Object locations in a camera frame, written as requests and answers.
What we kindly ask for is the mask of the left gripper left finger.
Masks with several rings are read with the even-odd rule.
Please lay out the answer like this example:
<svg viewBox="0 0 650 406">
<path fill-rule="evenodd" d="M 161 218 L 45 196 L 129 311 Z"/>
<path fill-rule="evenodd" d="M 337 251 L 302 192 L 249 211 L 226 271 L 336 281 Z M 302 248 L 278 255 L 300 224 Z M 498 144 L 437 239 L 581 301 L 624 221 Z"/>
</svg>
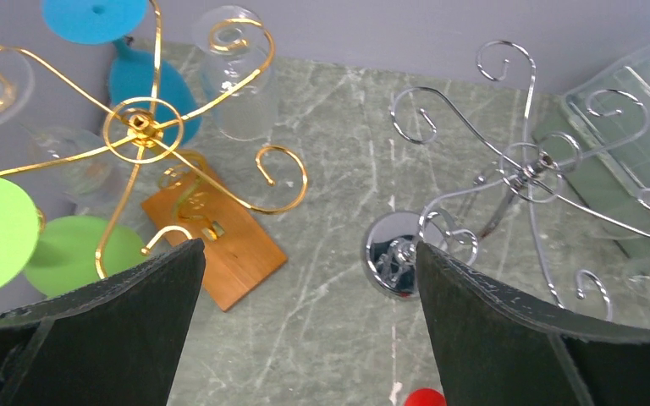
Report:
<svg viewBox="0 0 650 406">
<path fill-rule="evenodd" d="M 0 314 L 0 405 L 164 405 L 205 267 L 191 239 Z"/>
</svg>

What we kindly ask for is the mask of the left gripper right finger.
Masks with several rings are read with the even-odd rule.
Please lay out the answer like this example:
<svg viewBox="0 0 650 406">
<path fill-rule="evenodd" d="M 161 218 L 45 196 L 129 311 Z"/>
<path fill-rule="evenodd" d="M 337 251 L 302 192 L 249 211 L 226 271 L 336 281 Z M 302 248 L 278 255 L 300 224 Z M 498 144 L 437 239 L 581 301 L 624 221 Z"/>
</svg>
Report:
<svg viewBox="0 0 650 406">
<path fill-rule="evenodd" d="M 450 405 L 650 405 L 650 330 L 581 315 L 421 242 L 416 280 Z"/>
</svg>

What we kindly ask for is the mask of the red plastic wine glass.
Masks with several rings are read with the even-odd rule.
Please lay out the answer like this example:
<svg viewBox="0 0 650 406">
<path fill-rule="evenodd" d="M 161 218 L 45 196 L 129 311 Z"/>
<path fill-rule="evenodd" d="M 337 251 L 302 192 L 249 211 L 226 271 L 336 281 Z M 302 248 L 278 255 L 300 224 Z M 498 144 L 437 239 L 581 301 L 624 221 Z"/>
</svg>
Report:
<svg viewBox="0 0 650 406">
<path fill-rule="evenodd" d="M 409 393 L 403 406 L 447 406 L 445 396 L 432 388 L 418 388 Z"/>
</svg>

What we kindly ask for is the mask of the blue plastic wine glass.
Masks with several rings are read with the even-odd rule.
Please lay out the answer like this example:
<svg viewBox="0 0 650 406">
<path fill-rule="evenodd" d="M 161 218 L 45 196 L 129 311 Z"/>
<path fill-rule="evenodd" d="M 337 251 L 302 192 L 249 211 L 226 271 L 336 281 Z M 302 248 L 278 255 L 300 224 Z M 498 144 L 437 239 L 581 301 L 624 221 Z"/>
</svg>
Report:
<svg viewBox="0 0 650 406">
<path fill-rule="evenodd" d="M 41 1 L 41 16 L 48 28 L 66 41 L 81 45 L 111 42 L 116 57 L 111 64 L 107 89 L 112 107 L 139 96 L 150 96 L 154 54 L 129 46 L 125 37 L 149 11 L 149 1 Z M 179 114 L 196 109 L 196 100 L 179 71 L 162 57 L 158 98 Z M 201 118 L 185 121 L 181 145 L 190 141 Z"/>
</svg>

